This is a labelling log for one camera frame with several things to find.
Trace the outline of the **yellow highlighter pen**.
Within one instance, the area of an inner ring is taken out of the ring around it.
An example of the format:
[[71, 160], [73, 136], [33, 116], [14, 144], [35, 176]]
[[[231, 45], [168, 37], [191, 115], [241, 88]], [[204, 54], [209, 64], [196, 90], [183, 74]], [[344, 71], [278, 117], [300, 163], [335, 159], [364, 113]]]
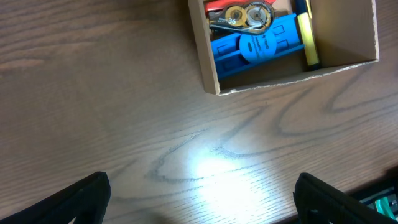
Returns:
[[320, 68], [320, 59], [313, 34], [310, 1], [295, 0], [294, 3], [308, 69], [318, 70]]

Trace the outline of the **brown cardboard box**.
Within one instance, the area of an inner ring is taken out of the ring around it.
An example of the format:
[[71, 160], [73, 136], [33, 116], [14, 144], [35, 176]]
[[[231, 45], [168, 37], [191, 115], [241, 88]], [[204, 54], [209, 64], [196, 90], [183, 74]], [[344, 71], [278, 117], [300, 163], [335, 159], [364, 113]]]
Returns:
[[[309, 70], [304, 49], [219, 80], [211, 42], [237, 33], [212, 30], [205, 4], [188, 3], [204, 89], [214, 95], [298, 83], [379, 60], [376, 3], [374, 1], [310, 1], [312, 28], [320, 59], [318, 70]], [[296, 14], [294, 1], [276, 1], [275, 19]]]

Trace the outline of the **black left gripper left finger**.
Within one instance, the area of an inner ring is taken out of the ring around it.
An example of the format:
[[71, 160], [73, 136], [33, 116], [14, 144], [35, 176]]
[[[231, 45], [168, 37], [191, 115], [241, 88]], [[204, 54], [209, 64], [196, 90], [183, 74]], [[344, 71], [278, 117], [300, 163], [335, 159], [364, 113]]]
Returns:
[[105, 172], [95, 172], [40, 202], [1, 220], [1, 224], [102, 223], [111, 196]]

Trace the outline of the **blue plastic staple remover block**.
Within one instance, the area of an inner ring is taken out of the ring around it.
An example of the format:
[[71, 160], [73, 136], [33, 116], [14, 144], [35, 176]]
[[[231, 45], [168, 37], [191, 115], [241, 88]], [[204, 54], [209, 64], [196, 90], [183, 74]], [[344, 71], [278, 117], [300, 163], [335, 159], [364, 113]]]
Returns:
[[295, 13], [277, 18], [261, 35], [233, 33], [211, 42], [218, 79], [304, 49]]

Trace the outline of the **orange stapler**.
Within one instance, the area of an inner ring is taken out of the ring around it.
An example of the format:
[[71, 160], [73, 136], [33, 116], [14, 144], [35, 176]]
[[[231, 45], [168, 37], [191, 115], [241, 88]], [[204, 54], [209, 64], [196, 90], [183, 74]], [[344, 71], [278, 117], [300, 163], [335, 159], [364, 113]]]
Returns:
[[205, 4], [205, 12], [216, 12], [222, 9], [226, 9], [229, 6], [240, 6], [248, 11], [246, 8], [254, 3], [261, 3], [267, 5], [273, 5], [276, 0], [216, 0], [212, 2], [208, 2]]

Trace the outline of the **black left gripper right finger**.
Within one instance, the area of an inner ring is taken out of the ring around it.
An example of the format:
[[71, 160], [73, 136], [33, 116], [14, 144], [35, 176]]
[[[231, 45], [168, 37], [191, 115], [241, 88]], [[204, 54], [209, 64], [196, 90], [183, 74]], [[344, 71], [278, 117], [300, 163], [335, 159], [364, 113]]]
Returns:
[[294, 188], [300, 223], [397, 223], [309, 173]]

